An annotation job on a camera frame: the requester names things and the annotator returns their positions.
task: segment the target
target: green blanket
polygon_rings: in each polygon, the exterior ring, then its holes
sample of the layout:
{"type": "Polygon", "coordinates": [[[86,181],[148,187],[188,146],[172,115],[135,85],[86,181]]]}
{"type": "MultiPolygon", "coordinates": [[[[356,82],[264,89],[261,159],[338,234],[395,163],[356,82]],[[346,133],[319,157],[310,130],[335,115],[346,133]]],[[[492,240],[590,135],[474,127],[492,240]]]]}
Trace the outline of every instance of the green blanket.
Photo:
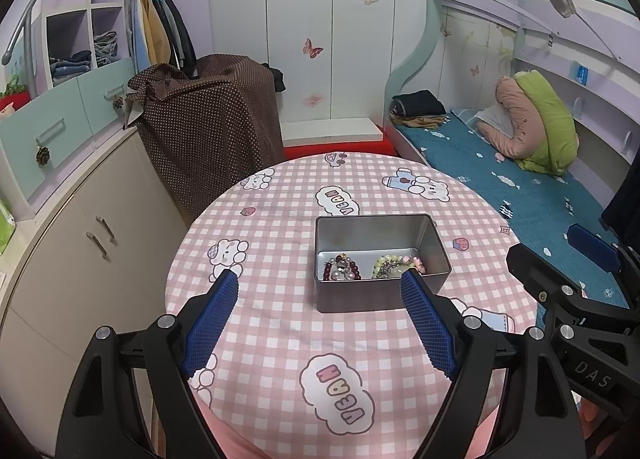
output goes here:
{"type": "Polygon", "coordinates": [[[538,71],[519,73],[515,79],[540,112],[546,131],[546,139],[540,148],[530,158],[519,160],[518,166],[540,174],[562,176],[578,154],[574,119],[538,71]]]}

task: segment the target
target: cabinet handle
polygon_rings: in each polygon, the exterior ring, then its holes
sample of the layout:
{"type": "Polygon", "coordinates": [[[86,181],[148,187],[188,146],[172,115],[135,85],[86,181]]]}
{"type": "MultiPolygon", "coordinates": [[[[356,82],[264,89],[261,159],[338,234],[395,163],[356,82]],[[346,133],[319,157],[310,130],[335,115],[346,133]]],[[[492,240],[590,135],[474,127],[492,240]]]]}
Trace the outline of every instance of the cabinet handle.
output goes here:
{"type": "Polygon", "coordinates": [[[107,221],[105,221],[102,217],[97,216],[95,218],[96,221],[98,221],[98,223],[100,223],[105,230],[107,230],[107,233],[110,236],[109,242],[111,244],[115,244],[116,243],[116,236],[113,234],[113,232],[111,231],[111,228],[109,227],[109,225],[107,224],[107,221]]]}
{"type": "Polygon", "coordinates": [[[109,260],[109,256],[107,255],[107,250],[106,250],[106,249],[104,249],[104,246],[102,246],[102,245],[100,244],[100,241],[98,240],[98,237],[96,237],[95,235],[93,235],[91,232],[87,232],[87,233],[86,233],[86,236],[87,236],[87,237],[89,237],[89,238],[94,242],[94,244],[95,244],[96,246],[98,246],[98,249],[100,249],[100,251],[102,252],[102,258],[103,258],[105,261],[108,261],[108,260],[109,260]]]}

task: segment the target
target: pink checkered tablecloth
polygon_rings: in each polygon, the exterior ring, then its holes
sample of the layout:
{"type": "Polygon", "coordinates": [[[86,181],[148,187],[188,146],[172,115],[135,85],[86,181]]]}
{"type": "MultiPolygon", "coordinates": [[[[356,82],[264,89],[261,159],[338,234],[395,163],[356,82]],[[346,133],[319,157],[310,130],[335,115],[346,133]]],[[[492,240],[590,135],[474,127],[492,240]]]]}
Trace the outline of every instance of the pink checkered tablecloth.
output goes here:
{"type": "MultiPolygon", "coordinates": [[[[314,306],[316,217],[394,213],[436,221],[453,267],[440,294],[461,312],[519,333],[534,325],[536,303],[507,270],[518,242],[507,221],[464,184],[399,158],[312,156],[258,172],[215,201],[177,252],[170,313],[224,269],[239,276],[238,303],[191,385],[274,459],[411,458],[440,409],[450,382],[431,366],[405,310],[322,314],[314,306]],[[346,201],[331,203],[325,187],[346,201]]],[[[485,413],[501,384],[496,374],[485,413]]]]}

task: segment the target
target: bracelet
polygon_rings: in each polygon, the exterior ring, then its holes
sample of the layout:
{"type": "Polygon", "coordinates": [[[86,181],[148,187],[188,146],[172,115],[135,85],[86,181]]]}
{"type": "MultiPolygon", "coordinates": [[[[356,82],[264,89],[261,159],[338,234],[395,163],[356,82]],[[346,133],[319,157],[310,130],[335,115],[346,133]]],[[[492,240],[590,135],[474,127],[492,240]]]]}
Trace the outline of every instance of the bracelet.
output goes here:
{"type": "Polygon", "coordinates": [[[362,280],[362,277],[355,261],[341,253],[325,263],[322,280],[362,280]]]}
{"type": "Polygon", "coordinates": [[[373,266],[372,279],[397,279],[406,270],[414,267],[418,273],[425,274],[426,268],[418,257],[410,255],[385,255],[380,257],[373,266]]]}

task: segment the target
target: drawer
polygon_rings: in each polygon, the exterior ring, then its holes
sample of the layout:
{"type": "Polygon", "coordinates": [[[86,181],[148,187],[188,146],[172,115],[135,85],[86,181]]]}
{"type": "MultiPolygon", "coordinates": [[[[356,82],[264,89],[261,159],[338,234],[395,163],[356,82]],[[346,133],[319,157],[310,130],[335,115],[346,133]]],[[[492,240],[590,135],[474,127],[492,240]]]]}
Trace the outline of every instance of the drawer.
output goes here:
{"type": "Polygon", "coordinates": [[[26,198],[92,136],[76,80],[46,91],[0,122],[2,147],[26,198]],[[50,152],[45,166],[36,161],[37,138],[50,152]]]}
{"type": "Polygon", "coordinates": [[[94,134],[118,118],[113,102],[111,99],[106,99],[104,95],[124,85],[123,92],[118,93],[123,96],[126,85],[133,75],[133,62],[130,58],[125,58],[78,77],[86,117],[94,134]]]}

